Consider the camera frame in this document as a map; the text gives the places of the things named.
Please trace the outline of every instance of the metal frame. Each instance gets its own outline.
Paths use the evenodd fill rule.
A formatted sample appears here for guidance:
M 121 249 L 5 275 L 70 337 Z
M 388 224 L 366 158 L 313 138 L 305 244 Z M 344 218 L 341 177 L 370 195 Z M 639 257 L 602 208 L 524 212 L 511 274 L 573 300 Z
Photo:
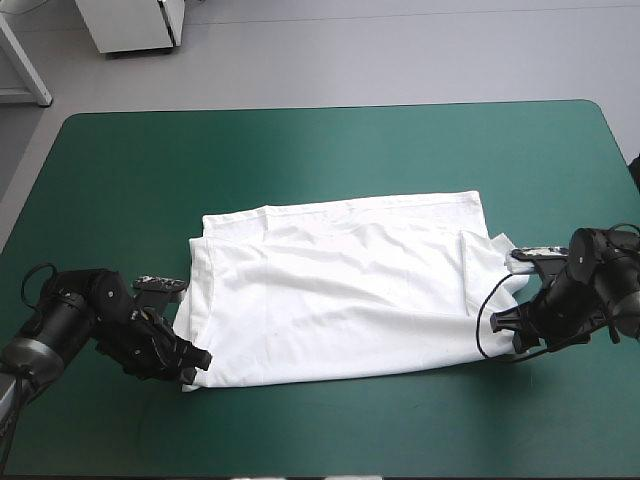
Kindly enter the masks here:
M 0 103 L 36 102 L 41 107 L 51 105 L 53 97 L 2 14 L 0 14 L 0 49 L 7 55 L 13 68 L 26 85 L 26 88 L 0 88 Z

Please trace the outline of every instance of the white t-shirt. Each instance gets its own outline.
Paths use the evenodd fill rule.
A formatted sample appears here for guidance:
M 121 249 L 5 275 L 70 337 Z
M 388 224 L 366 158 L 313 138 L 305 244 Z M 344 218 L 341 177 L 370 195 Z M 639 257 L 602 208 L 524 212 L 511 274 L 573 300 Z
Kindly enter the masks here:
M 203 218 L 174 328 L 213 356 L 194 386 L 355 378 L 481 358 L 475 316 L 508 272 L 477 192 L 272 207 Z M 490 355 L 512 351 L 492 311 L 515 305 L 514 277 L 481 327 Z

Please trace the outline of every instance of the green table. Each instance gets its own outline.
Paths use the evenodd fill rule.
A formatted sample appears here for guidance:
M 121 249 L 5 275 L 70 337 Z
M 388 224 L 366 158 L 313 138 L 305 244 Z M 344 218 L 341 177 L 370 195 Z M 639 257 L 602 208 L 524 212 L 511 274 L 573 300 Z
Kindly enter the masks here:
M 205 213 L 469 189 L 519 245 L 640 222 L 587 101 L 76 115 L 0 257 L 0 338 L 44 260 L 188 278 Z M 637 475 L 639 364 L 600 332 L 514 366 L 183 394 L 87 347 L 25 410 L 8 473 Z

